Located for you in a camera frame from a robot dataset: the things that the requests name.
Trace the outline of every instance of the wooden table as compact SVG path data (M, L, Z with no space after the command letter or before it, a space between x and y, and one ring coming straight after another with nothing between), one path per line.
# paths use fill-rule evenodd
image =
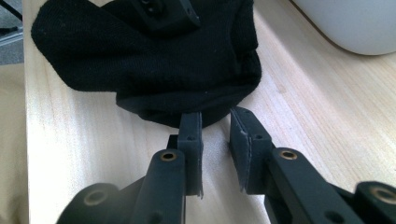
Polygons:
M66 87L30 37L44 2L23 2L32 224L54 223L90 184L136 181L177 133L117 107L114 93ZM303 152L329 182L347 190L364 180L396 186L396 54L346 52L290 1L255 4L262 82L240 105L276 146ZM187 199L187 223L268 223L263 197L239 192L229 126L226 118L203 131L205 197Z

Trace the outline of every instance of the black cloth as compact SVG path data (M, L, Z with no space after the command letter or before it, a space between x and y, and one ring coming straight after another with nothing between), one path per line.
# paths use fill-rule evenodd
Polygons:
M171 38L150 35L128 1L40 8L32 38L72 89L115 91L120 107L173 127L202 111L205 127L258 86L252 0L191 1L202 27Z

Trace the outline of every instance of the wood grain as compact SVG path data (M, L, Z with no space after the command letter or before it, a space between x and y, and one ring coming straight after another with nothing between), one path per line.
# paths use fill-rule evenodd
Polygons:
M123 188L140 178L177 132L118 108L114 93L65 86L30 37L44 2L23 1L32 224L54 223L90 184ZM346 52L290 1L255 4L262 82L240 105L256 114L278 147L302 151L335 185L396 186L396 54ZM262 196L239 192L229 125L226 118L204 129L205 197L187 199L187 223L269 223Z

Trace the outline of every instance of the black plastic part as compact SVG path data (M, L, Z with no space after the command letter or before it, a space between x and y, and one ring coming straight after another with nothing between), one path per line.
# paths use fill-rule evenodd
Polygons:
M230 150L241 190L264 194L268 186L264 159L273 150L271 136L254 114L242 107L231 110Z
M264 199L265 210L271 224L290 224L292 217L289 208L283 200L276 200L266 195Z
M184 223L185 176L182 152L175 149L157 152L151 159L130 223Z
M166 145L166 148L169 149L177 149L177 134L170 134L169 139L168 139L168 144Z
M201 26L190 0L130 0L155 35L170 37Z
M277 148L268 166L292 223L363 223L299 151Z
M396 188L379 182L361 182L353 197L354 209L365 223L396 223Z
M57 224L106 223L118 192L117 187L110 184L94 184L83 189L64 209Z
M204 196L202 187L202 116L200 112L183 114L177 137L177 149L186 157L186 195Z
M95 184L80 191L57 224L181 224L185 186L184 154L165 149L152 157L146 177L123 190Z

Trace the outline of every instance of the white container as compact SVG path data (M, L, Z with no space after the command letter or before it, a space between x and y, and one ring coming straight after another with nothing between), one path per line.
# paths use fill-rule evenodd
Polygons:
M335 44L359 54L396 51L396 0L293 0Z

